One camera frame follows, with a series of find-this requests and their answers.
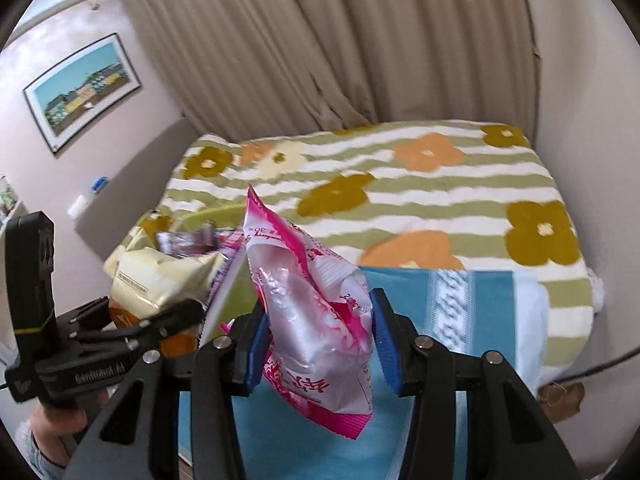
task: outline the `landscape painting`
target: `landscape painting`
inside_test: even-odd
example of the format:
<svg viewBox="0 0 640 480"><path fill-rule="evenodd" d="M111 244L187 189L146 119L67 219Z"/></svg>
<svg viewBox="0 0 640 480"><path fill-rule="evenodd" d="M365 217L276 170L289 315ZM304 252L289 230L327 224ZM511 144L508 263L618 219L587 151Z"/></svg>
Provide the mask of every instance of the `landscape painting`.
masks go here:
<svg viewBox="0 0 640 480"><path fill-rule="evenodd" d="M117 34L59 62L24 89L33 117L56 153L76 133L140 87Z"/></svg>

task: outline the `curtain fold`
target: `curtain fold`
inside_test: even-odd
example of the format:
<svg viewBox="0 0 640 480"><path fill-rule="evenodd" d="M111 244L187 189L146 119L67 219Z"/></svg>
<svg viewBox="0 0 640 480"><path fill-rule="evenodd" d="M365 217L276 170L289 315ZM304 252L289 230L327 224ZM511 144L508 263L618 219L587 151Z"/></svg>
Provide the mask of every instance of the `curtain fold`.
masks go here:
<svg viewBox="0 0 640 480"><path fill-rule="evenodd" d="M123 0L185 115L229 140L416 119L533 134L526 0Z"/></svg>

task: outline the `floral bedding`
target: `floral bedding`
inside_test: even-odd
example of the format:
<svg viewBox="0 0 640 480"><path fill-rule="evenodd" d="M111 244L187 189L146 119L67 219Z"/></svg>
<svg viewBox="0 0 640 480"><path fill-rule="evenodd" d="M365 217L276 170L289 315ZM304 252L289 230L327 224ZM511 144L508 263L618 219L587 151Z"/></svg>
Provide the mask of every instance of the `floral bedding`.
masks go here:
<svg viewBox="0 0 640 480"><path fill-rule="evenodd" d="M571 364L590 334L591 287L574 227L515 126L386 123L244 144L207 134L175 168L146 228L241 208L249 184L357 264L534 270L551 306L545 377Z"/></svg>

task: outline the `cream flower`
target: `cream flower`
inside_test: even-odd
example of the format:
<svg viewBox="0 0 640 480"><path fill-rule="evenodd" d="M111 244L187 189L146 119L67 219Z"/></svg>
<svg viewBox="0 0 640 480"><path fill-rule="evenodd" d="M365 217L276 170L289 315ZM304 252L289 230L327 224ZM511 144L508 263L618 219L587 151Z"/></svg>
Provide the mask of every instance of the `cream flower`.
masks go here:
<svg viewBox="0 0 640 480"><path fill-rule="evenodd" d="M293 173L306 162L303 144L283 140L258 161L256 168L263 178L275 178L283 173Z"/></svg>

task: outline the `gray headboard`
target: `gray headboard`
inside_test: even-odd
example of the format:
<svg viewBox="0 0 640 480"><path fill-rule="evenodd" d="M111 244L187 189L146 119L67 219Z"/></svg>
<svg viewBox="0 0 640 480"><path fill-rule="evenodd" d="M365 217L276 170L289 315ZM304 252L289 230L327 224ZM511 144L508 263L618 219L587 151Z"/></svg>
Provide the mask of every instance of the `gray headboard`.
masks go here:
<svg viewBox="0 0 640 480"><path fill-rule="evenodd" d="M172 170L199 133L187 119L169 126L115 175L76 221L76 232L102 260L140 215L153 209Z"/></svg>

